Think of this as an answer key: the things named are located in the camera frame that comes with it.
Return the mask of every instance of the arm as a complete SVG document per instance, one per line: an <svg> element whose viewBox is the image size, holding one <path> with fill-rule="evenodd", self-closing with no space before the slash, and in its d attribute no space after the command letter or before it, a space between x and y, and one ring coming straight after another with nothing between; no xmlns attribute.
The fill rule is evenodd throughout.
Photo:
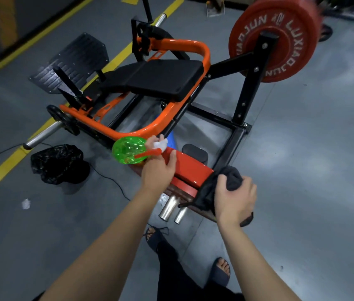
<svg viewBox="0 0 354 301"><path fill-rule="evenodd" d="M106 231L49 287L41 301L119 299L146 222L160 195L170 184L175 164L175 151L170 155L168 165L161 156L145 164L142 186L134 198Z"/></svg>
<svg viewBox="0 0 354 301"><path fill-rule="evenodd" d="M215 193L217 224L241 291L247 301L300 301L240 228L256 200L256 185L250 177L243 178L239 189L228 191L227 178L220 175Z"/></svg>

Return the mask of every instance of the forearm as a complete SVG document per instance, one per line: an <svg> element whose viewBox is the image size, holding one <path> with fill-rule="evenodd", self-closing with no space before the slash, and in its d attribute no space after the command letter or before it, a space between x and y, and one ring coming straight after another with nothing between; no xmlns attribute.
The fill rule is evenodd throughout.
<svg viewBox="0 0 354 301"><path fill-rule="evenodd" d="M54 300L118 300L158 192L140 190L106 231L42 296Z"/></svg>
<svg viewBox="0 0 354 301"><path fill-rule="evenodd" d="M300 301L238 225L219 224L219 230L247 301Z"/></svg>

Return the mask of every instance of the sandal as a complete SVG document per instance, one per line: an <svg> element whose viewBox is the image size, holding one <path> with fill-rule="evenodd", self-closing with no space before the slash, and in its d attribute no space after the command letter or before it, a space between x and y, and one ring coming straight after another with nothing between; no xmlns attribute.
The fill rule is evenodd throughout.
<svg viewBox="0 0 354 301"><path fill-rule="evenodd" d="M217 263L219 262L220 259L222 258L219 257L214 261L212 268L210 270L208 282L213 281L223 287L226 287L228 281L230 280L230 276L226 274L223 269L217 266Z"/></svg>
<svg viewBox="0 0 354 301"><path fill-rule="evenodd" d="M149 229L150 228L153 228L154 229L154 232L153 233L150 233L149 232ZM148 243L149 247L153 249L153 251L155 253L157 253L157 245L162 242L162 241L165 241L166 243L167 240L166 238L164 237L164 235L162 234L161 232L161 229L166 229L167 227L164 227L164 228L157 228L157 227L154 227L154 226L151 226L149 227L147 230L146 230L146 233L145 233L145 238L146 238L146 242Z"/></svg>

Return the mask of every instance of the foot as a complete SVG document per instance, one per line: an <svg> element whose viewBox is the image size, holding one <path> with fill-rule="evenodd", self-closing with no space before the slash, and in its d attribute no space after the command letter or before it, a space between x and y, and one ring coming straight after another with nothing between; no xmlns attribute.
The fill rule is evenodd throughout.
<svg viewBox="0 0 354 301"><path fill-rule="evenodd" d="M208 281L213 281L226 287L230 280L230 266L223 258L217 258L210 270Z"/></svg>
<svg viewBox="0 0 354 301"><path fill-rule="evenodd" d="M230 276L230 265L227 263L225 259L219 258L219 260L216 263L216 266L220 268L222 271L224 271L228 276Z"/></svg>
<svg viewBox="0 0 354 301"><path fill-rule="evenodd" d="M149 227L145 233L145 237L146 237L146 242L148 243L150 248L152 248L156 253L157 253L157 245L161 241L166 241L165 237L160 232L160 229L156 227Z"/></svg>

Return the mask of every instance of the black textured footplate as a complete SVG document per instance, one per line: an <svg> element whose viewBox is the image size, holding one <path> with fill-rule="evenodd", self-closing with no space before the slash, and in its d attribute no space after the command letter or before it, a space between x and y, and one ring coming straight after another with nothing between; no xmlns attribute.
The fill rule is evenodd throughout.
<svg viewBox="0 0 354 301"><path fill-rule="evenodd" d="M54 56L46 67L40 67L29 80L47 93L59 94L58 87L62 81L54 72L53 66L58 65L81 89L89 76L108 63L106 46L88 33L84 33Z"/></svg>

